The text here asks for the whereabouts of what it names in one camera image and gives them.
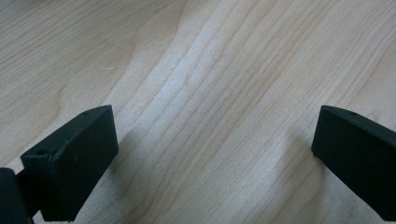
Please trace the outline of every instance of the black object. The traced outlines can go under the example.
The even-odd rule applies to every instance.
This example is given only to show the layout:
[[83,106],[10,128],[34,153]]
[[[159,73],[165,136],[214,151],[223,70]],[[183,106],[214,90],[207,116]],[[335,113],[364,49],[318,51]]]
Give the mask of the black object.
[[76,116],[21,155],[17,176],[0,169],[0,223],[29,223],[38,210],[73,221],[118,151],[111,105]]
[[320,110],[312,151],[384,220],[396,220],[396,133],[345,109]]

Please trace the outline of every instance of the black plastic block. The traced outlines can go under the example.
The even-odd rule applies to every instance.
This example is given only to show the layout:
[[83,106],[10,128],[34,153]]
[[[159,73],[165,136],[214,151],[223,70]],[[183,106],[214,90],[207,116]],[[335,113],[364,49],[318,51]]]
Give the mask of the black plastic block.
[[31,223],[16,176],[8,168],[0,168],[0,223]]
[[396,133],[345,109],[323,106],[312,151],[383,219],[396,220]]
[[85,111],[21,155],[46,221],[72,221],[118,153],[111,105]]

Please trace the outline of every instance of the wooden surface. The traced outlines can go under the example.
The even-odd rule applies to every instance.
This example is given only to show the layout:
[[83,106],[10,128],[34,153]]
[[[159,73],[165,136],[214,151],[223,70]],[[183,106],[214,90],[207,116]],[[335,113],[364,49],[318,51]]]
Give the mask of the wooden surface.
[[396,130],[395,1],[2,0],[0,24],[1,166],[113,105],[76,223],[382,222],[310,146],[321,105]]

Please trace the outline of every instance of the black plastic piece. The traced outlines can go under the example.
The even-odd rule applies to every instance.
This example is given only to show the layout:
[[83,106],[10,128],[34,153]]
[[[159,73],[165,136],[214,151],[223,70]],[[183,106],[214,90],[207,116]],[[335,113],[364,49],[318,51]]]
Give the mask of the black plastic piece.
[[27,216],[40,210],[46,221],[73,221],[118,151],[113,112],[105,105],[81,113],[23,153],[25,169],[17,179]]
[[14,172],[8,168],[0,168],[0,223],[32,223]]
[[324,105],[312,151],[384,220],[396,220],[396,133]]

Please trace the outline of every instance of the light wood tabletop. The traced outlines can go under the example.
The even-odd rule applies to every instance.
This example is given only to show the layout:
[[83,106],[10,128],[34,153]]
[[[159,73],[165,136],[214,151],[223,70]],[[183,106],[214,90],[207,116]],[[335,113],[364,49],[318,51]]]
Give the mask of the light wood tabletop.
[[383,222],[311,144],[321,105],[396,130],[395,1],[2,0],[0,24],[0,166],[113,106],[76,223]]

